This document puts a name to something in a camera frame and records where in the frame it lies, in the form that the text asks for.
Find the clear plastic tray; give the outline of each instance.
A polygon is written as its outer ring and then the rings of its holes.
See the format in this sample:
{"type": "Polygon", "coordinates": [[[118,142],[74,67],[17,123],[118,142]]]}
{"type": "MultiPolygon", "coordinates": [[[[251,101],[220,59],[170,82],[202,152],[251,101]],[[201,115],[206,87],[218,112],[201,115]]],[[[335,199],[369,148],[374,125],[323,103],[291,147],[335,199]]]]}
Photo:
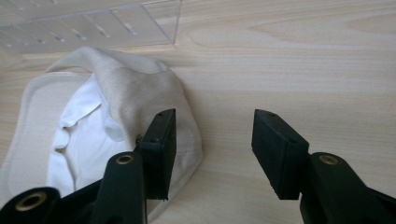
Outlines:
{"type": "MultiPolygon", "coordinates": [[[[18,7],[23,10],[30,10],[33,2],[33,0],[12,1],[12,6],[17,7],[16,4],[20,3],[18,7]]],[[[46,3],[49,7],[58,5],[63,11],[69,11],[76,9],[76,2],[84,2],[85,4],[78,5],[78,8],[90,10],[0,24],[0,46],[18,53],[31,54],[69,51],[81,46],[117,48],[171,44],[175,41],[180,0],[146,3],[130,0],[128,2],[134,3],[105,9],[98,9],[98,6],[107,6],[110,3],[113,5],[114,2],[122,1],[68,1],[74,5],[61,4],[61,1],[66,0],[35,0],[34,3],[46,3]]],[[[42,9],[42,7],[31,9],[35,12],[26,14],[26,18],[34,17],[42,9]]]]}

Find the clear acrylic rack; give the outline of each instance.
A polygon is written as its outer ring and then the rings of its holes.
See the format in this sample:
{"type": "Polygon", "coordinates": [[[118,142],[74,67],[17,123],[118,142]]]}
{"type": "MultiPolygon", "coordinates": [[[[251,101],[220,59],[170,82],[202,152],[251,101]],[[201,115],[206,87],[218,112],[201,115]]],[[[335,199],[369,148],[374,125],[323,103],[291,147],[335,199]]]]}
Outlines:
{"type": "Polygon", "coordinates": [[[180,4],[181,0],[2,0],[1,6],[24,20],[0,24],[0,46],[32,54],[81,46],[172,44],[180,4]]]}

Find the white fabric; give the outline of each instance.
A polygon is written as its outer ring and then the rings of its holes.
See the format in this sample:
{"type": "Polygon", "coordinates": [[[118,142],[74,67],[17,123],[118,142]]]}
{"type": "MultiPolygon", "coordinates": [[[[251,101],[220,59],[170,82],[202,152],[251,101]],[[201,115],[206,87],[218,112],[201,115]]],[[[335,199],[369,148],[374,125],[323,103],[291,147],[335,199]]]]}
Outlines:
{"type": "Polygon", "coordinates": [[[47,185],[64,197],[101,179],[106,169],[103,161],[126,150],[122,129],[110,117],[92,74],[61,115],[49,153],[47,185]]]}
{"type": "MultiPolygon", "coordinates": [[[[106,166],[107,156],[113,151],[106,151],[106,155],[101,156],[96,155],[96,151],[90,148],[93,154],[89,154],[92,157],[97,156],[90,158],[91,161],[70,160],[74,158],[74,154],[65,154],[67,150],[56,154],[54,149],[62,147],[58,141],[53,141],[54,136],[59,137],[60,142],[62,139],[67,140],[67,136],[61,134],[63,128],[60,131],[59,127],[70,126],[65,129],[72,136],[68,139],[67,149],[74,143],[84,142],[84,139],[74,139],[74,136],[82,137],[76,132],[91,129],[90,125],[97,125],[95,130],[105,130],[103,134],[109,136],[107,140],[111,144],[121,144],[123,141],[126,150],[134,150],[136,136],[146,132],[157,113],[170,108],[175,108],[177,112],[177,154],[169,201],[187,183],[203,157],[201,137],[177,76],[157,60],[113,50],[85,47],[64,56],[53,64],[45,75],[32,80],[23,93],[17,129],[0,170],[0,206],[23,191],[43,187],[47,174],[61,176],[58,183],[52,182],[56,188],[69,188],[73,183],[74,189],[91,182],[91,174],[102,174],[101,166],[106,166]],[[78,119],[78,128],[70,123],[60,125],[60,121],[64,120],[63,114],[67,114],[67,104],[74,102],[71,100],[73,95],[77,94],[90,78],[96,79],[101,94],[95,94],[96,103],[88,101],[89,116],[78,119]],[[98,95],[105,100],[98,100],[98,95]],[[102,122],[91,122],[91,119],[101,119],[102,122]],[[112,135],[119,130],[122,137],[112,135]],[[69,169],[68,173],[67,169],[64,169],[64,162],[60,162],[60,165],[55,164],[62,160],[70,160],[70,167],[84,166],[84,169],[91,170],[84,173],[85,171],[81,172],[79,168],[73,168],[69,169]]],[[[114,152],[118,150],[123,148],[115,146],[114,152]]],[[[76,151],[84,153],[82,148],[76,151]]],[[[148,220],[158,216],[168,203],[148,201],[148,220]]]]}

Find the beige cloth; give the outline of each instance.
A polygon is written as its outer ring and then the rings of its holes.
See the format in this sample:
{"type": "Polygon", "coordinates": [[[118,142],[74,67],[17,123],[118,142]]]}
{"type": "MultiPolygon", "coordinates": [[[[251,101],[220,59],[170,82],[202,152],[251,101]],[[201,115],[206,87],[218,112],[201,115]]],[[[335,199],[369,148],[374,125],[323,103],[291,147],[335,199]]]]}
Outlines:
{"type": "MultiPolygon", "coordinates": [[[[177,110],[177,155],[170,201],[191,177],[203,156],[201,137],[176,75],[154,59],[84,47],[63,57],[26,87],[17,129],[0,171],[1,206],[15,195],[45,184],[59,118],[70,97],[92,73],[129,150],[134,149],[136,136],[146,131],[155,114],[169,108],[177,110]]],[[[167,204],[149,201],[148,219],[160,214],[167,204]]]]}

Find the wooden table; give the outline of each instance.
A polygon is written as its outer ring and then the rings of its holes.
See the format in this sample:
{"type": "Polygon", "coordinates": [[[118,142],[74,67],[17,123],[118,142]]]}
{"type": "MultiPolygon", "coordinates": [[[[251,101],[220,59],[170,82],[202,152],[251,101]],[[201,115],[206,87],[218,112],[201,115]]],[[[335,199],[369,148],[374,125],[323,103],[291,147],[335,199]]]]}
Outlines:
{"type": "MultiPolygon", "coordinates": [[[[153,223],[303,223],[251,151],[255,108],[396,197],[396,1],[185,0],[174,46],[120,50],[175,71],[203,137],[202,164],[153,223]]],[[[62,55],[0,51],[0,162],[24,86],[62,55]]]]}

